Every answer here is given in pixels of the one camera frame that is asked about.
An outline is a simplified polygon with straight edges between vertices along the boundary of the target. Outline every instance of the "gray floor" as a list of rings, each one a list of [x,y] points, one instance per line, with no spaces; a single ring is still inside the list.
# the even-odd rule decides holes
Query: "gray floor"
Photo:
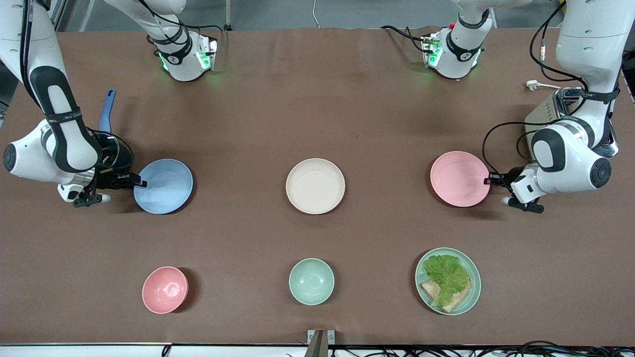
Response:
[[[445,26],[457,19],[450,0],[316,0],[322,27],[372,29],[383,25],[412,28]],[[558,6],[556,0],[534,0],[522,8],[499,9],[499,27],[538,27]],[[315,27],[313,0],[232,0],[234,30],[274,30]],[[179,18],[191,25],[225,24],[225,0],[188,0]],[[558,14],[551,23],[562,21]],[[126,15],[103,0],[68,0],[60,21],[66,31],[140,31]],[[17,81],[0,64],[0,100],[11,102]]]

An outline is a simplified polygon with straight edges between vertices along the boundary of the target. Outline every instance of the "blue handle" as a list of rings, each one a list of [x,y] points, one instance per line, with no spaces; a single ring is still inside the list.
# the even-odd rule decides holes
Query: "blue handle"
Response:
[[[115,95],[117,95],[115,88],[108,90],[104,99],[104,106],[102,107],[102,115],[99,117],[99,130],[108,133],[110,133],[110,112],[115,101]]]

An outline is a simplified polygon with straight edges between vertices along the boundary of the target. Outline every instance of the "plate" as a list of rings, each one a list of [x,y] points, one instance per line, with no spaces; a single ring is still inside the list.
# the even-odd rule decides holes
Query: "plate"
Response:
[[[430,297],[430,295],[428,295],[428,293],[425,292],[425,290],[421,287],[422,283],[430,280],[430,277],[425,273],[424,262],[429,257],[432,257],[434,255],[451,255],[452,257],[458,258],[458,261],[467,271],[467,275],[469,275],[470,280],[472,280],[472,288],[467,293],[467,296],[450,313],[446,313],[440,307],[432,306],[432,297]],[[417,292],[419,293],[419,296],[425,302],[425,304],[428,305],[432,310],[435,310],[437,313],[443,315],[464,314],[467,311],[470,311],[470,309],[472,309],[472,307],[476,305],[478,298],[481,296],[481,275],[478,273],[476,265],[474,264],[472,259],[470,259],[463,252],[452,248],[436,248],[424,254],[424,256],[421,257],[421,259],[419,260],[417,268],[415,269],[415,285],[417,286]]]
[[[286,178],[286,195],[304,213],[321,215],[339,205],[346,184],[342,171],[325,159],[306,159]]]
[[[335,288],[335,275],[328,264],[317,258],[307,258],[295,264],[289,274],[291,295],[305,305],[320,305]]]
[[[487,197],[490,176],[485,164],[464,151],[450,151],[441,155],[430,170],[434,192],[445,202],[457,207],[477,205]]]
[[[194,177],[181,161],[160,159],[139,173],[148,187],[135,186],[135,201],[144,211],[162,215],[178,210],[192,194]]]

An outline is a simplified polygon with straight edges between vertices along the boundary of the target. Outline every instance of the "green bowl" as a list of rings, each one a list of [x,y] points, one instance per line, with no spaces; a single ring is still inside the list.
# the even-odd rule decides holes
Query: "green bowl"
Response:
[[[307,258],[295,264],[289,275],[293,297],[305,305],[320,305],[331,296],[335,275],[323,260]]]
[[[467,271],[470,280],[472,280],[472,288],[467,293],[465,299],[463,299],[463,301],[449,314],[443,311],[443,309],[441,309],[440,307],[432,306],[432,297],[430,297],[430,295],[428,295],[428,293],[425,292],[425,290],[421,287],[422,283],[430,280],[430,277],[425,273],[424,262],[428,258],[435,255],[451,255],[458,258],[458,261]],[[472,259],[463,254],[463,252],[452,248],[436,248],[424,254],[424,256],[421,257],[421,259],[419,260],[419,264],[417,264],[417,268],[415,269],[415,285],[417,286],[419,296],[421,296],[421,299],[425,302],[425,304],[428,305],[432,310],[435,310],[437,313],[443,315],[464,314],[472,307],[474,307],[474,305],[476,305],[479,296],[481,296],[481,275],[478,273],[476,265],[474,265]]]

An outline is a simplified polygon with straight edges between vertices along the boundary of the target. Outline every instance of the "bread slice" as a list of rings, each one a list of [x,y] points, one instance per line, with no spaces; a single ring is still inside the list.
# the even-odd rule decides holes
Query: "bread slice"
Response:
[[[439,284],[435,283],[432,280],[428,280],[425,283],[422,283],[421,287],[433,299],[436,299],[439,296],[439,292],[441,292],[441,287],[439,286]],[[470,291],[471,288],[472,288],[472,281],[468,280],[467,285],[465,286],[465,289],[463,289],[462,292],[454,293],[454,295],[452,295],[452,301],[448,305],[441,306],[443,311],[445,311],[448,314],[451,313],[452,310],[454,310],[463,301],[463,299],[465,299],[465,297],[467,296],[467,293]]]

